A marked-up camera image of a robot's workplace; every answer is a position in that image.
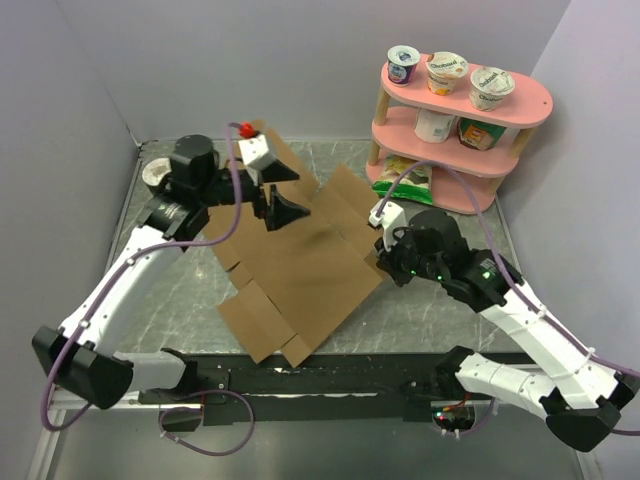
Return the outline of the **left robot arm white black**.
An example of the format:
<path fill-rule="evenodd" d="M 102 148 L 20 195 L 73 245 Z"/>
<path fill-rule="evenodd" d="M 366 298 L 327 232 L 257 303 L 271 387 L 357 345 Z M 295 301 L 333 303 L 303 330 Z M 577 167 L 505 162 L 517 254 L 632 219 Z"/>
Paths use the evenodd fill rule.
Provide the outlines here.
<path fill-rule="evenodd" d="M 227 145 L 231 158 L 222 166 L 210 138 L 188 135 L 169 156 L 144 168 L 153 195 L 120 257 L 58 328 L 43 326 L 32 338 L 49 387 L 64 388 L 100 409 L 111 408 L 131 391 L 161 389 L 177 402 L 196 394 L 198 377 L 179 354 L 118 353 L 132 312 L 171 264 L 186 250 L 202 246 L 197 236 L 209 221 L 210 208 L 230 206 L 240 214 L 248 203 L 269 231 L 310 213 L 278 191 L 277 183 L 300 175 L 281 161 L 264 133 Z"/>

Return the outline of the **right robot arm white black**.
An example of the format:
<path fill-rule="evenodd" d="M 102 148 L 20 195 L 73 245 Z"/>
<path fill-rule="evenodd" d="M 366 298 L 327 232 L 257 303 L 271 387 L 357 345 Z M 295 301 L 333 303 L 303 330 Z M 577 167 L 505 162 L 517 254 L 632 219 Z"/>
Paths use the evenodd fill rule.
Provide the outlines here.
<path fill-rule="evenodd" d="M 447 213 L 426 210 L 407 218 L 394 202 L 378 202 L 369 223 L 382 231 L 378 267 L 402 287 L 434 281 L 453 299 L 493 323 L 535 362 L 535 375 L 465 348 L 436 366 L 439 391 L 490 396 L 541 418 L 565 445 L 590 452 L 615 433 L 622 409 L 639 391 L 637 377 L 597 362 L 535 296 L 522 275 L 488 249 L 472 249 Z"/>

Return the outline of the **brown cardboard box sheet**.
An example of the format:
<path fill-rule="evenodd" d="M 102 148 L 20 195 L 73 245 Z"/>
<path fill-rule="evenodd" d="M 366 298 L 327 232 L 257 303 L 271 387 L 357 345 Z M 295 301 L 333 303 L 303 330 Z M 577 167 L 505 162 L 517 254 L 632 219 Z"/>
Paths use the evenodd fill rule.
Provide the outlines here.
<path fill-rule="evenodd" d="M 344 164 L 319 184 L 274 129 L 264 131 L 300 175 L 279 192 L 311 214 L 269 232 L 252 206 L 243 206 L 234 234 L 212 248 L 237 290 L 218 311 L 254 362 L 280 352 L 296 367 L 384 278 L 373 260 L 380 234 L 368 224 L 378 197 Z"/>

